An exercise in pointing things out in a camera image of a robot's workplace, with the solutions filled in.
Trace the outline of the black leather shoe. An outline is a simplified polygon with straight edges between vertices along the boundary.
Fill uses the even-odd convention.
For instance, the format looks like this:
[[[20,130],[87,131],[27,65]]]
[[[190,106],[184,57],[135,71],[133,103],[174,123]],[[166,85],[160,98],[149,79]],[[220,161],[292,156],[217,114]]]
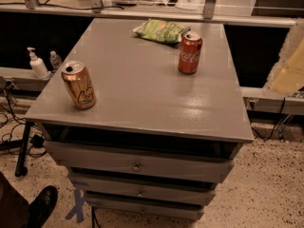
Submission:
[[[58,199],[55,186],[45,187],[29,205],[27,228],[42,228],[52,214]]]

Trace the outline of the orange soda can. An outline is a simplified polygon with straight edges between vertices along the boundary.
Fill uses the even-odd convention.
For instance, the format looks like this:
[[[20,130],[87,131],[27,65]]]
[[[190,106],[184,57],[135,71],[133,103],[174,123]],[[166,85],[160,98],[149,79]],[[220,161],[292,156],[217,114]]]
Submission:
[[[86,65],[68,61],[61,71],[68,95],[78,109],[89,109],[96,104],[96,97]]]

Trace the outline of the grey drawer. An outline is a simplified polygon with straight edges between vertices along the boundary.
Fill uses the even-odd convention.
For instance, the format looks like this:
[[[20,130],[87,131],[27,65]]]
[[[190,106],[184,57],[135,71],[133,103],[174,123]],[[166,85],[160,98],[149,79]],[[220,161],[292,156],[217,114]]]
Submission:
[[[208,205],[215,196],[214,191],[186,191],[177,188],[130,183],[126,180],[113,180],[92,175],[72,174],[68,177],[75,187],[111,195],[132,198],[174,201],[187,204]]]
[[[46,141],[45,148],[68,167],[188,181],[222,183],[234,166],[231,160],[77,143]]]
[[[203,215],[202,208],[184,204],[148,201],[143,199],[116,199],[114,197],[105,196],[86,196],[85,199],[91,206],[148,215],[191,220],[199,220]]]

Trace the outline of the red Coca-Cola can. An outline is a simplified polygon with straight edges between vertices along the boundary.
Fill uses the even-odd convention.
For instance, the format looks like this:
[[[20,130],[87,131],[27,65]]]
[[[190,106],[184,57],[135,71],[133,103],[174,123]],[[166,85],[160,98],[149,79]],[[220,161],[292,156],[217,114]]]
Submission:
[[[183,74],[194,74],[197,72],[202,38],[194,31],[183,34],[180,43],[179,72]]]

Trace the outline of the small clear plastic bottle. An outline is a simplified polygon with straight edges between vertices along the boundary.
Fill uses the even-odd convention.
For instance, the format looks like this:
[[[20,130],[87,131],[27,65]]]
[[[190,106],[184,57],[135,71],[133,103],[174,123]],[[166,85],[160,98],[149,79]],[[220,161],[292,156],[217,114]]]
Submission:
[[[51,63],[54,70],[57,70],[62,63],[61,56],[58,55],[57,52],[54,51],[54,50],[50,53],[49,60],[50,60],[50,63]]]

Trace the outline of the white pump dispenser bottle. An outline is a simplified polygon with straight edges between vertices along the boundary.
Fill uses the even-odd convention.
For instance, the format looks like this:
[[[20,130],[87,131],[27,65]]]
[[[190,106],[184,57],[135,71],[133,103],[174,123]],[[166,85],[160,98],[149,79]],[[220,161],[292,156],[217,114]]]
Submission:
[[[39,58],[36,53],[35,53],[35,48],[34,47],[28,47],[28,54],[30,58],[30,66],[33,69],[35,75],[39,79],[46,79],[48,76],[48,69],[44,63],[44,61]]]

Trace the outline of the brown trouser leg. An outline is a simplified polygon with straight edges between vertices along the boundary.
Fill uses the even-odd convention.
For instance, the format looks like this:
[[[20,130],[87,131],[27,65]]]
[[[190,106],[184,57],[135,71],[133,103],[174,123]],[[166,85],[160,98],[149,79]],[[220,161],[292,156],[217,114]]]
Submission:
[[[0,228],[26,228],[29,203],[0,172]]]

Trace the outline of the green jalapeno chip bag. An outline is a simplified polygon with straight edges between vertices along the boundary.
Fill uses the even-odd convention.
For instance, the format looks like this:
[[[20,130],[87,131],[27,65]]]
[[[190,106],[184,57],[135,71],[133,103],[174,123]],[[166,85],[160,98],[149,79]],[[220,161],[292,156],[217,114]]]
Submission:
[[[190,28],[174,22],[148,19],[133,31],[142,39],[161,44],[176,44]]]

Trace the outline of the black metal stand leg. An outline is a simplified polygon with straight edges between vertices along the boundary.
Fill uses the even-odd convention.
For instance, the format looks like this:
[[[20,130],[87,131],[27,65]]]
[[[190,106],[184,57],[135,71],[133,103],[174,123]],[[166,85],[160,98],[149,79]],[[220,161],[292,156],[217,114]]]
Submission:
[[[19,150],[18,161],[17,161],[16,169],[15,169],[16,177],[25,176],[28,172],[27,168],[25,167],[25,159],[26,159],[27,148],[28,148],[28,143],[29,143],[29,133],[30,133],[30,129],[31,129],[32,125],[33,125],[33,122],[26,122],[26,124],[25,124],[25,129],[24,129],[23,138],[22,138],[22,145]]]

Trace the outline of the grey drawer cabinet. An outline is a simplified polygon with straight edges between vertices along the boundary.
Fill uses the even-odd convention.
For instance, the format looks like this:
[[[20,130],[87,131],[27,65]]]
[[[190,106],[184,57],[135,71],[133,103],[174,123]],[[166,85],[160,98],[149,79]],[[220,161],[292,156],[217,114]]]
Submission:
[[[247,112],[220,24],[193,23],[203,40],[199,69],[178,70],[177,48],[134,35],[136,22],[96,19],[70,52],[89,69],[97,102],[75,108],[60,76],[54,76],[27,113],[46,141],[158,151],[234,161],[241,146],[252,140]],[[214,191],[217,182],[180,180],[68,167],[68,174],[149,184],[186,191]],[[105,196],[198,206],[158,199]]]

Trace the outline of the bottom grey drawer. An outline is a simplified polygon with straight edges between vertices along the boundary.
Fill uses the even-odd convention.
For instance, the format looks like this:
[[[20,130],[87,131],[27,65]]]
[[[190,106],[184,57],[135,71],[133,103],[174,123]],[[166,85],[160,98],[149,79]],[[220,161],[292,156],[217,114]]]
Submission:
[[[184,204],[148,201],[143,199],[116,199],[114,197],[105,196],[86,196],[85,199],[91,206],[148,215],[191,220],[199,220],[203,215],[202,208]]]

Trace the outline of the top grey drawer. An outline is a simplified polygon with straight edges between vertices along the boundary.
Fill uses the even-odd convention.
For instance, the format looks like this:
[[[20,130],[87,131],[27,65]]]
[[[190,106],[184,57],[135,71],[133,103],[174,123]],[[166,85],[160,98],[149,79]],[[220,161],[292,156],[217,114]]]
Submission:
[[[234,166],[231,160],[77,143],[46,141],[45,148],[68,167],[188,181],[222,183]]]

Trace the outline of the middle grey drawer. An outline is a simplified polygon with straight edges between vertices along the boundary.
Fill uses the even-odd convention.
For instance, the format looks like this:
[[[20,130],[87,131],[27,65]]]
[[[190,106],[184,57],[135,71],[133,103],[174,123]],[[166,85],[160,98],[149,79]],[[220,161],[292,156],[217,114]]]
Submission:
[[[208,205],[215,196],[214,191],[186,191],[177,188],[130,183],[126,180],[113,180],[92,175],[72,174],[68,177],[75,187],[111,195],[132,198],[174,201],[187,204]]]

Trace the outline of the yellow padded sheet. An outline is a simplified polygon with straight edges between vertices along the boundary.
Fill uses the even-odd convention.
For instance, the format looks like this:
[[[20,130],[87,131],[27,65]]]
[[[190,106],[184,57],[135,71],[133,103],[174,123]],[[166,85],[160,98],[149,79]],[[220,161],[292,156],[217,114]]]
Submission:
[[[272,89],[294,94],[304,86],[304,38],[272,83]]]

